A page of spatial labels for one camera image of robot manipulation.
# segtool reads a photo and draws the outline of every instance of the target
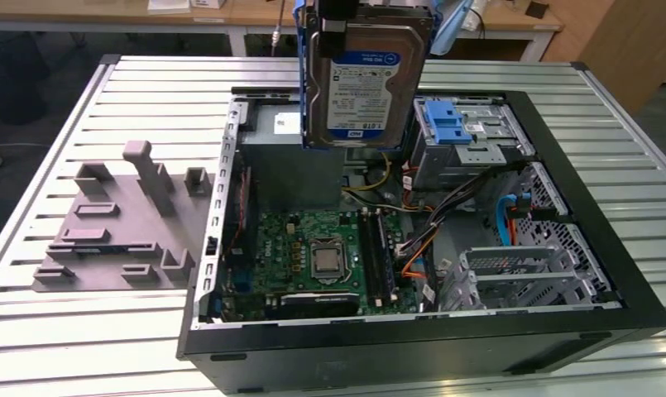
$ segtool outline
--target sticker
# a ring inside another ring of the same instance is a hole
[[[426,299],[432,303],[435,300],[435,291],[432,290],[431,287],[428,287],[428,284],[423,284],[423,296],[426,296]]]
[[[224,23],[224,20],[222,18],[192,18],[192,22]]]
[[[403,177],[400,178],[400,184],[403,184],[404,190],[411,190],[412,178],[408,175],[403,175]]]
[[[274,116],[274,134],[291,134],[300,133],[300,113],[288,112],[278,113]]]
[[[467,132],[484,132],[484,127],[480,122],[474,122],[472,124],[464,124],[464,130]]]
[[[348,51],[330,62],[327,128],[342,139],[378,137],[387,126],[391,92],[399,71],[395,52]]]
[[[448,270],[452,266],[452,262],[450,262],[446,258],[440,260],[440,265],[435,266],[436,270]]]

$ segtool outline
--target white table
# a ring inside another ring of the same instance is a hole
[[[115,160],[126,141],[147,139],[171,173],[190,166],[214,172],[231,87],[296,80],[298,62],[271,58],[122,57],[98,68],[0,235],[0,395],[218,395],[175,358],[183,290],[38,294],[31,276],[78,192],[70,178],[83,160],[134,174]],[[428,62],[420,87],[528,92],[666,306],[666,159],[591,74],[566,64]],[[551,374],[308,395],[370,392],[666,396],[666,332]]]

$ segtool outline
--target yellow wire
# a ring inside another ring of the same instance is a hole
[[[384,184],[387,182],[388,176],[391,174],[391,163],[388,162],[388,157],[384,153],[379,152],[380,156],[384,158],[384,166],[387,167],[387,170],[384,171],[384,177],[380,179],[379,182],[375,184],[368,184],[367,186],[356,186],[356,187],[343,187],[343,191],[364,191],[364,190],[371,190]]]

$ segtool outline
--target cardboard box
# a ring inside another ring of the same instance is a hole
[[[190,0],[192,7],[220,8],[226,0]]]

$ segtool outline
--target gray 3d printed part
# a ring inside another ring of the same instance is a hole
[[[126,145],[139,176],[111,175],[100,163],[80,167],[80,192],[35,271],[35,291],[184,288],[212,181],[202,169],[168,176],[150,148],[146,141]]]
[[[174,204],[170,201],[168,192],[172,189],[168,175],[163,165],[151,161],[151,143],[148,141],[128,141],[124,146],[123,157],[136,168],[140,177],[139,184],[144,192],[151,196],[158,212],[163,217],[174,213]]]

